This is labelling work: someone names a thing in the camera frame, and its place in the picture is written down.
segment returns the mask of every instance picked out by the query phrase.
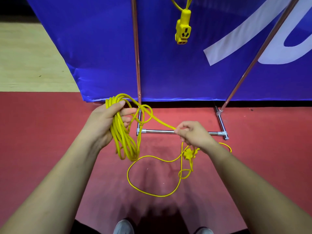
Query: gray shoe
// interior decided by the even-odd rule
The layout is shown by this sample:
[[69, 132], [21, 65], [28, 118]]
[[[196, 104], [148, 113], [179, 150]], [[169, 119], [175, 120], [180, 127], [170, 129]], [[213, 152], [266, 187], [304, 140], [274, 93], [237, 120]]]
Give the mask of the gray shoe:
[[195, 234], [213, 234], [209, 228], [200, 228]]
[[131, 223], [128, 220], [123, 219], [117, 223], [113, 234], [135, 234], [135, 231], [133, 230]]

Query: hand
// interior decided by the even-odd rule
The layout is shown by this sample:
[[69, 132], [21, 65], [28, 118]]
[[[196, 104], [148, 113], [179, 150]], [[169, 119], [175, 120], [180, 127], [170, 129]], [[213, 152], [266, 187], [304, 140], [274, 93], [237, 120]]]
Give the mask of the hand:
[[200, 149], [204, 149], [208, 144], [216, 143], [198, 121], [184, 121], [177, 126], [174, 132], [180, 136], [182, 142]]
[[99, 106], [89, 116], [84, 128], [80, 132], [85, 140], [92, 142], [99, 149], [108, 145], [113, 136], [110, 132], [110, 126], [113, 122], [114, 115], [120, 111], [120, 116], [124, 122], [124, 126], [128, 127], [131, 121], [127, 115], [135, 114], [137, 108], [123, 108], [125, 101], [113, 104], [106, 109], [106, 105]]

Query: forearm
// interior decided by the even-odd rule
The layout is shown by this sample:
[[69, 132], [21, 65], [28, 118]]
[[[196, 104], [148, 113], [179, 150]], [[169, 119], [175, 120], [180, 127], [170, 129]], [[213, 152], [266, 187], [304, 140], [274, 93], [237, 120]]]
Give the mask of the forearm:
[[252, 233], [308, 233], [312, 218], [218, 144], [209, 144], [218, 174]]
[[78, 136], [0, 233], [69, 233], [98, 153]]

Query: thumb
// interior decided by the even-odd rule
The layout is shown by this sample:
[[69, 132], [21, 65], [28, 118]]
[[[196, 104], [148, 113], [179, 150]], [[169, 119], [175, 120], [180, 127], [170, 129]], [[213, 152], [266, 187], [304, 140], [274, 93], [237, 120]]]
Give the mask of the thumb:
[[182, 136], [183, 138], [186, 138], [186, 135], [189, 132], [189, 130], [188, 129], [175, 129], [174, 132], [177, 135]]
[[105, 112], [107, 115], [107, 118], [112, 118], [113, 116], [115, 116], [115, 114], [123, 108], [125, 103], [126, 102], [122, 100], [119, 103], [115, 103], [111, 105]]

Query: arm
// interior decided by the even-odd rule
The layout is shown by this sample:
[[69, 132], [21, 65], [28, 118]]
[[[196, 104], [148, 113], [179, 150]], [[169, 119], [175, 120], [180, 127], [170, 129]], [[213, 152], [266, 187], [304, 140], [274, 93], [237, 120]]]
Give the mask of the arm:
[[251, 233], [310, 233], [312, 218], [219, 145], [199, 122], [182, 122], [175, 133], [211, 158]]
[[[95, 109], [65, 155], [0, 229], [0, 233], [69, 233], [99, 151], [111, 140], [112, 117], [124, 101]], [[135, 108], [122, 109], [125, 115]]]

